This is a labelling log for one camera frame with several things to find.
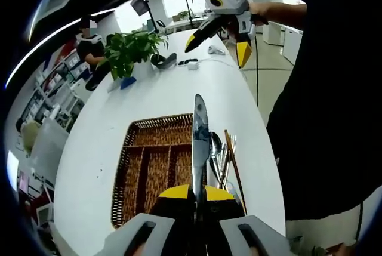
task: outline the wicker basket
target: wicker basket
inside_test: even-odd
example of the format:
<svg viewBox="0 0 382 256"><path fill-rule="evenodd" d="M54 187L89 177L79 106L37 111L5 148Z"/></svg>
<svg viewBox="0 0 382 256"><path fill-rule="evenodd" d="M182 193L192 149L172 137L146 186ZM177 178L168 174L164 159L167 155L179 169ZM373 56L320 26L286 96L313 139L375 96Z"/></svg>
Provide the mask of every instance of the wicker basket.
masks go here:
<svg viewBox="0 0 382 256"><path fill-rule="evenodd" d="M165 189L192 180L193 114L133 122L119 157L112 224L148 213Z"/></svg>

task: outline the white table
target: white table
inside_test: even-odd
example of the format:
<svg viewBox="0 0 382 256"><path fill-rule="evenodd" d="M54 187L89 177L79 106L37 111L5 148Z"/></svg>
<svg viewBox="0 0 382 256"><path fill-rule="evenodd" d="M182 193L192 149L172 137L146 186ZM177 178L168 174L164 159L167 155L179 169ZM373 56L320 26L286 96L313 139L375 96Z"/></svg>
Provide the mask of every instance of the white table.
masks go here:
<svg viewBox="0 0 382 256"><path fill-rule="evenodd" d="M207 16L193 18L192 22L201 23L207 18L208 18ZM172 21L166 26L166 32L171 32L173 30L174 31L173 33L176 33L177 29L179 28L184 29L187 25L190 25L190 20L188 18L184 20L179 20L179 21Z"/></svg>
<svg viewBox="0 0 382 256"><path fill-rule="evenodd" d="M249 214L285 235L281 184L269 138L256 103L237 65L215 36L185 54L192 30L169 36L169 49L178 61L205 59L196 71L186 66L157 72L110 94L107 75L82 109L62 154L56 179L54 222L66 242L80 256L102 249L113 231L112 191L119 154L131 122L193 112L195 94L205 100L210 130L224 140L224 129L237 135L236 160ZM209 45L226 56L207 53ZM234 170L229 180L237 187Z"/></svg>

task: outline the green leaves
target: green leaves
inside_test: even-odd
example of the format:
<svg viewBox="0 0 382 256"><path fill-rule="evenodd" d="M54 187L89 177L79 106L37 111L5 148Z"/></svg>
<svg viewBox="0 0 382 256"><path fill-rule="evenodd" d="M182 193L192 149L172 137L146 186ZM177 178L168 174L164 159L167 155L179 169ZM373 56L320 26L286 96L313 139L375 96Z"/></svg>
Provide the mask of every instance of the green leaves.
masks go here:
<svg viewBox="0 0 382 256"><path fill-rule="evenodd" d="M158 46L163 43L168 48L165 35L134 31L132 33L115 33L110 45L106 45L104 54L112 68L112 75L120 78L130 77L134 63L150 59L158 53Z"/></svg>

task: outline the floor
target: floor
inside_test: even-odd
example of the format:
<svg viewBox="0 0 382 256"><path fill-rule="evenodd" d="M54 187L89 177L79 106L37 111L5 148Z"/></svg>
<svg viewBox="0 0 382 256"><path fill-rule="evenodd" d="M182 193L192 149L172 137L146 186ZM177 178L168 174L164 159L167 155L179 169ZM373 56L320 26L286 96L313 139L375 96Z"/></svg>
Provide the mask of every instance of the floor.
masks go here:
<svg viewBox="0 0 382 256"><path fill-rule="evenodd" d="M268 45L263 41L261 34L257 35L257 43L259 63L258 108L264 123L267 124L269 113L272 111L278 95L283 90L293 70L293 65L281 55L282 47ZM228 43L227 47L231 55L236 56L235 46ZM242 71L249 89L257 101L255 57L255 52L253 52ZM302 235L303 239L300 243L301 255L305 255L307 251L309 251L308 255L310 255L310 251L314 246L328 248L342 242L348 245L353 244L358 226L358 217L359 207L356 207L350 211L332 215L322 220L288 221L286 234L289 239Z"/></svg>

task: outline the person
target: person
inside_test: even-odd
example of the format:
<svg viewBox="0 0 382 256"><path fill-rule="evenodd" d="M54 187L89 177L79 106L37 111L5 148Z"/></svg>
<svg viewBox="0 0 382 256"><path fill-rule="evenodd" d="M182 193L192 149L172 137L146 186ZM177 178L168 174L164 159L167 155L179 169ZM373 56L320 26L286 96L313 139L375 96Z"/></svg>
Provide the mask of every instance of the person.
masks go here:
<svg viewBox="0 0 382 256"><path fill-rule="evenodd" d="M372 100L371 94L380 91L372 87L379 84L372 74L358 67L372 64L372 53L378 51L369 42L355 41L351 28L356 21L349 18L355 0L303 1L250 5L253 14L303 30L291 76L267 124L279 158L287 220L348 211L382 185L377 118L372 103L356 101L366 95ZM372 9L368 20L373 19Z"/></svg>
<svg viewBox="0 0 382 256"><path fill-rule="evenodd" d="M89 64L90 71L93 74L93 77L85 86L89 91L93 91L110 72L109 64L104 63L104 46L101 37L96 35L96 25L91 16L84 16L79 22L82 36L77 46L77 53L82 61Z"/></svg>
<svg viewBox="0 0 382 256"><path fill-rule="evenodd" d="M16 130L21 134L24 151L28 156L32 153L40 127L36 121L24 122L22 118L18 118L16 122Z"/></svg>

